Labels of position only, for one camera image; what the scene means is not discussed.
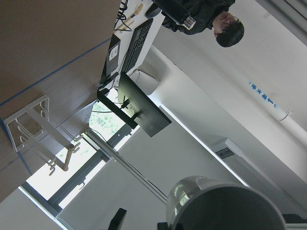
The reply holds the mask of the grey plastic cup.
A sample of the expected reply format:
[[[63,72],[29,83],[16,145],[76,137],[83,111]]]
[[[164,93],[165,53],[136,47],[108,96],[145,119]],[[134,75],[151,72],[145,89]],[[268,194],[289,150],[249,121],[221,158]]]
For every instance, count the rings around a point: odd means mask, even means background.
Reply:
[[[259,191],[203,176],[178,181],[166,202],[170,230],[284,230],[276,205]]]

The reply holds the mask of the black computer monitor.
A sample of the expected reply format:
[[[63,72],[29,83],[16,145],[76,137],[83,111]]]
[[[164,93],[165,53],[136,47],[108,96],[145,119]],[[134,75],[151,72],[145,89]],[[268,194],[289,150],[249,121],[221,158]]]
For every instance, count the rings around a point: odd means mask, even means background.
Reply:
[[[107,88],[98,88],[97,98],[132,129],[140,126],[149,137],[153,137],[172,121],[125,73],[121,73],[118,85],[118,107],[107,98]]]

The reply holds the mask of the black box with label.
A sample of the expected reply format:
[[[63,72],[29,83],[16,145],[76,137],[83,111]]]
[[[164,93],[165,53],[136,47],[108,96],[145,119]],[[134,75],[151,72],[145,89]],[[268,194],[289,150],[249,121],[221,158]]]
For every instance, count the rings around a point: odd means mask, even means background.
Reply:
[[[112,34],[104,68],[101,75],[101,80],[100,80],[101,84],[105,83],[106,80],[111,76],[111,73],[117,68],[119,50],[120,50],[120,39],[115,34]]]

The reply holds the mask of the black keyboard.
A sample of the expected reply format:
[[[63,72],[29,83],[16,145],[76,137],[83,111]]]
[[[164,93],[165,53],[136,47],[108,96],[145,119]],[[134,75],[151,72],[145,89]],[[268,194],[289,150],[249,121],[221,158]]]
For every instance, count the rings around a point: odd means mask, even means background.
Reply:
[[[147,38],[152,23],[153,23],[153,18],[148,19],[147,21],[143,22],[134,29],[130,45],[121,69],[122,72],[127,73],[135,66],[142,51],[142,47],[145,43],[145,40]]]

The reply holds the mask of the black computer mouse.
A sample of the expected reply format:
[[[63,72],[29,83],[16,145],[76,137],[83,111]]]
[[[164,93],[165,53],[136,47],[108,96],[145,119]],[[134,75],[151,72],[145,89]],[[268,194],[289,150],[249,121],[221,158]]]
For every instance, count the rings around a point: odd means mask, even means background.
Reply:
[[[162,11],[161,8],[158,7],[156,4],[153,3],[153,4],[150,6],[150,8],[146,11],[145,17],[146,17],[147,19],[151,19],[151,18],[157,16],[161,11]]]

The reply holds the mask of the black water bottle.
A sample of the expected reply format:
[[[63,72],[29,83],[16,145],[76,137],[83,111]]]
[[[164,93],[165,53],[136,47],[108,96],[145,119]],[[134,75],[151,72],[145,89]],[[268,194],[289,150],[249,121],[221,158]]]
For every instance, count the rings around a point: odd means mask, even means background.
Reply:
[[[190,13],[177,0],[153,0],[168,17],[170,17],[177,25],[190,30],[196,21]]]

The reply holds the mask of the person in black jacket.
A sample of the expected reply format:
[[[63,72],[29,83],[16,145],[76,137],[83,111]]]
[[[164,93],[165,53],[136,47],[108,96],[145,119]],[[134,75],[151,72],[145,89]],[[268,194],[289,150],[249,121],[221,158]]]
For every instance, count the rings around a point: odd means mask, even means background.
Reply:
[[[188,30],[162,13],[165,17],[162,22],[163,27],[186,35],[195,35],[206,29],[213,29],[215,40],[222,47],[234,46],[243,38],[245,29],[242,22],[228,12],[235,3],[234,0],[179,0],[178,3],[191,14],[196,21],[195,25]]]

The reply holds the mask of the grey aluminium frame post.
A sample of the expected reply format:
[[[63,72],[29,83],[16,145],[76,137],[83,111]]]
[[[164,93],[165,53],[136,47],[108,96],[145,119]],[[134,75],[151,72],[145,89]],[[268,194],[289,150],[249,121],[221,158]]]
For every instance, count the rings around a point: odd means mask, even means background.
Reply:
[[[106,155],[109,155],[118,161],[131,175],[141,182],[159,200],[166,204],[167,196],[144,175],[142,175],[133,165],[125,160],[110,144],[102,140],[93,129],[87,128],[84,132],[103,152],[106,153]]]

